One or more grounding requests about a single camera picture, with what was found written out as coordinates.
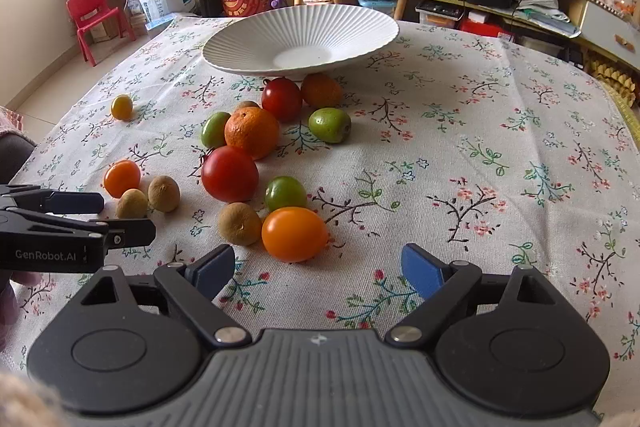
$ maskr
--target metal screw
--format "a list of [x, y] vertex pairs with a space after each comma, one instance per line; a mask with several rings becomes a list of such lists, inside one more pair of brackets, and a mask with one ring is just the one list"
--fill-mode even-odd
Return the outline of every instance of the metal screw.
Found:
[[396, 326], [391, 330], [391, 338], [399, 343], [410, 343], [419, 340], [422, 332], [414, 326]]
[[227, 326], [220, 328], [213, 336], [220, 344], [235, 344], [245, 340], [246, 331], [236, 326]]

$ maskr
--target green tomato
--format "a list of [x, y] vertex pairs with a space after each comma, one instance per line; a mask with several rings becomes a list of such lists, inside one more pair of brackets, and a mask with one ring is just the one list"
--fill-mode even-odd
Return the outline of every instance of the green tomato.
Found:
[[325, 107], [309, 117], [309, 130], [323, 142], [340, 143], [351, 132], [351, 118], [341, 109]]
[[218, 111], [209, 117], [209, 120], [202, 126], [200, 140], [207, 149], [217, 149], [226, 145], [225, 125], [231, 118], [228, 112]]
[[291, 176], [278, 176], [267, 185], [264, 203], [271, 212], [283, 206], [306, 206], [305, 187]]

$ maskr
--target plastic chair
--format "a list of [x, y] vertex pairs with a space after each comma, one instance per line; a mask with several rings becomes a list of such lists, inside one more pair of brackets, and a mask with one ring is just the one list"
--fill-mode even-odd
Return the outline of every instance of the plastic chair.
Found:
[[[84, 61], [89, 60], [92, 66], [95, 66], [94, 56], [91, 54], [89, 50], [89, 46], [84, 41], [84, 34], [89, 31], [92, 27], [100, 24], [103, 20], [108, 19], [109, 17], [116, 17], [118, 21], [118, 34], [120, 38], [122, 38], [122, 27], [124, 24], [127, 33], [129, 34], [129, 38], [131, 41], [136, 40], [136, 36], [133, 33], [133, 28], [127, 21], [124, 16], [124, 12], [121, 8], [109, 8], [107, 4], [107, 0], [68, 0], [66, 2], [66, 8], [69, 10], [69, 15], [76, 23], [78, 27], [78, 32], [76, 35], [78, 36], [78, 44], [80, 44], [80, 49], [82, 50], [82, 56], [84, 57]], [[82, 19], [85, 15], [97, 10], [97, 13], [90, 16], [87, 19]]]

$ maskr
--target white plate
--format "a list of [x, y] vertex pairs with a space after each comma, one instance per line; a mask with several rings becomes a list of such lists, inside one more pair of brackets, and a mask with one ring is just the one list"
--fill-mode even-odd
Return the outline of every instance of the white plate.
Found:
[[292, 6], [240, 19], [212, 36], [202, 55], [228, 73], [285, 76], [343, 66], [398, 36], [398, 23], [345, 4]]

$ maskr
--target red box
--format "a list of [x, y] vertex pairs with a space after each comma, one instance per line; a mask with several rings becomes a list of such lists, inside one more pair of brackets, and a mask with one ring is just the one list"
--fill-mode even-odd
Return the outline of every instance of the red box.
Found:
[[513, 34], [505, 31], [497, 24], [474, 22], [465, 18], [461, 23], [459, 30], [463, 32], [473, 33], [475, 35], [482, 35], [483, 37], [500, 37], [509, 42], [513, 40]]

